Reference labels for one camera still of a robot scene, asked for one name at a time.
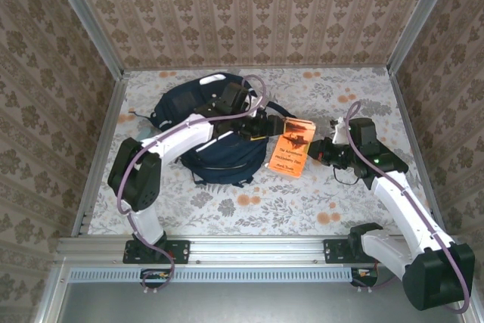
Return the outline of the aluminium frame post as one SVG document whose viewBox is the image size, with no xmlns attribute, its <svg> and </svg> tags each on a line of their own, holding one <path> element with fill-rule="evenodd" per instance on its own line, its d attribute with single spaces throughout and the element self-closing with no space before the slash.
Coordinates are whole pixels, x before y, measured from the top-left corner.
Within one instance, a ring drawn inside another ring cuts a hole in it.
<svg viewBox="0 0 484 323">
<path fill-rule="evenodd" d="M 111 75 L 116 81 L 120 81 L 123 78 L 124 66 L 110 44 L 107 34 L 96 19 L 94 8 L 87 0 L 68 0 L 68 2 L 76 12 Z"/>
<path fill-rule="evenodd" d="M 386 64 L 390 76 L 395 76 L 398 72 L 437 2 L 438 0 L 418 0 Z"/>
</svg>

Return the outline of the floral tablecloth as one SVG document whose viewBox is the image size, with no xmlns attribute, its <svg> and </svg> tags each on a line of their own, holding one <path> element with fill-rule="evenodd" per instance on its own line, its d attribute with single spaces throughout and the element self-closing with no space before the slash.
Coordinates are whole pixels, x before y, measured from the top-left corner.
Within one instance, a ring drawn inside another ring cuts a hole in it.
<svg viewBox="0 0 484 323">
<path fill-rule="evenodd" d="M 316 138 L 331 133 L 330 121 L 361 102 L 360 116 L 371 118 L 378 138 L 409 167 L 407 178 L 418 200 L 430 211 L 396 97 L 383 68 L 235 70 L 268 99 L 293 115 L 311 120 Z M 207 75 L 206 70 L 130 72 L 107 158 L 112 163 L 120 143 L 143 128 L 155 129 L 147 117 L 163 93 Z M 376 222 L 391 232 L 397 226 L 381 201 L 351 170 L 333 171 L 308 160 L 298 179 L 262 167 L 242 188 L 197 185 L 180 163 L 163 172 L 156 211 L 169 235 L 336 235 L 354 225 Z"/>
</svg>

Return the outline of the navy blue backpack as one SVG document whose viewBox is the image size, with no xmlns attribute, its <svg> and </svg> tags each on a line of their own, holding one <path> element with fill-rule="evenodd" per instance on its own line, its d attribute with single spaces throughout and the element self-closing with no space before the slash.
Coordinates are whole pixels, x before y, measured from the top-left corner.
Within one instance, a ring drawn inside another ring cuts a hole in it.
<svg viewBox="0 0 484 323">
<path fill-rule="evenodd" d="M 214 73 L 166 92 L 148 118 L 160 134 L 143 141 L 129 138 L 119 149 L 121 179 L 128 187 L 155 186 L 160 181 L 163 165 L 173 160 L 180 160 L 197 184 L 243 186 L 253 180 L 265 160 L 270 137 L 247 141 L 230 135 L 217 141 L 201 141 L 203 132 L 195 129 L 194 120 L 194 106 L 199 99 L 195 95 L 197 82 L 237 82 L 254 90 L 242 76 Z M 264 98 L 267 116 L 289 115 L 279 104 L 268 101 L 264 92 L 256 94 Z"/>
</svg>

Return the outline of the orange paperback book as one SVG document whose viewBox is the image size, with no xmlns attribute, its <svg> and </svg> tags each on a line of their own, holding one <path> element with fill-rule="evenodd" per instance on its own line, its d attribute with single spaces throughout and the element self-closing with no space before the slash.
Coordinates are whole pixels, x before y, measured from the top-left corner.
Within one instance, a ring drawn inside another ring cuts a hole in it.
<svg viewBox="0 0 484 323">
<path fill-rule="evenodd" d="M 315 129 L 310 120 L 285 118 L 266 168 L 284 177 L 298 179 L 303 173 Z"/>
</svg>

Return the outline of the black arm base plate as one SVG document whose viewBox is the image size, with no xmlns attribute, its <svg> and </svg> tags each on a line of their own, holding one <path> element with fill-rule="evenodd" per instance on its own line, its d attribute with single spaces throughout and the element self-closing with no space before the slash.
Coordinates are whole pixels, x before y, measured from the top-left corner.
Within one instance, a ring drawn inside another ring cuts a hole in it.
<svg viewBox="0 0 484 323">
<path fill-rule="evenodd" d="M 379 262 L 363 252 L 355 252 L 347 238 L 323 240 L 324 258 L 328 264 L 365 264 Z"/>
<path fill-rule="evenodd" d="M 168 253 L 175 264 L 187 264 L 191 243 L 187 240 L 162 241 L 157 245 Z M 124 264 L 169 264 L 169 259 L 157 250 L 148 248 L 139 240 L 126 242 L 123 253 Z"/>
</svg>

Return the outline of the aluminium frame rail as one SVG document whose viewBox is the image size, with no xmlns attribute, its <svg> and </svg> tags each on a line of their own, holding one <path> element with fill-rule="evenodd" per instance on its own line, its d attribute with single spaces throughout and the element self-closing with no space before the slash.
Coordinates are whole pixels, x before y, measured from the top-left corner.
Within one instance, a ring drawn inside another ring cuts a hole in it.
<svg viewBox="0 0 484 323">
<path fill-rule="evenodd" d="M 90 218 L 92 217 L 92 212 L 98 198 L 98 191 L 101 186 L 104 168 L 110 152 L 117 120 L 126 94 L 129 77 L 130 72 L 124 72 L 114 84 L 113 94 L 111 95 L 110 103 L 99 135 L 94 159 L 89 170 L 82 198 L 79 203 L 79 209 L 73 224 L 71 232 L 72 238 L 87 234 Z"/>
<path fill-rule="evenodd" d="M 405 101 L 402 95 L 402 92 L 399 88 L 398 80 L 396 75 L 393 73 L 389 73 L 389 80 L 392 85 L 393 92 L 396 97 L 397 105 L 400 110 L 400 114 L 402 116 L 402 121 L 405 127 L 405 131 L 408 136 L 409 144 L 411 146 L 411 151 L 414 155 L 414 160 L 416 163 L 417 171 L 420 176 L 420 180 L 423 186 L 423 190 L 425 192 L 428 204 L 430 205 L 430 214 L 436 220 L 437 224 L 445 230 L 445 224 L 442 218 L 442 214 L 440 213 L 439 206 L 436 200 L 436 196 L 434 194 L 430 178 L 427 173 L 427 169 L 424 164 L 424 160 L 422 154 L 420 152 L 420 148 L 417 142 L 416 135 L 414 133 L 414 129 L 411 124 L 411 119 L 408 114 L 407 107 L 405 106 Z"/>
<path fill-rule="evenodd" d="M 198 67 L 151 67 L 151 68 L 125 68 L 124 73 L 144 71 L 182 71 L 182 70 L 269 70 L 269 69 L 361 69 L 361 68 L 383 68 L 388 69 L 384 64 L 303 64 L 303 65 L 231 65 L 231 66 L 198 66 Z"/>
<path fill-rule="evenodd" d="M 77 266 L 119 266 L 129 235 L 82 235 L 62 238 L 55 262 Z M 188 241 L 190 267 L 322 266 L 326 240 L 337 235 L 314 236 L 176 236 L 167 241 Z"/>
</svg>

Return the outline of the grey metal sheet panel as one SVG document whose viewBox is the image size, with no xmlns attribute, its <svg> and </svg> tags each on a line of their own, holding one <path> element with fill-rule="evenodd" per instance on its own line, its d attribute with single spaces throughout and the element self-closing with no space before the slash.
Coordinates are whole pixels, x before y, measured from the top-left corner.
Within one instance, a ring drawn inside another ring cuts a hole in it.
<svg viewBox="0 0 484 323">
<path fill-rule="evenodd" d="M 471 311 L 417 311 L 397 283 L 372 292 L 341 283 L 71 284 L 57 323 L 476 323 Z"/>
</svg>

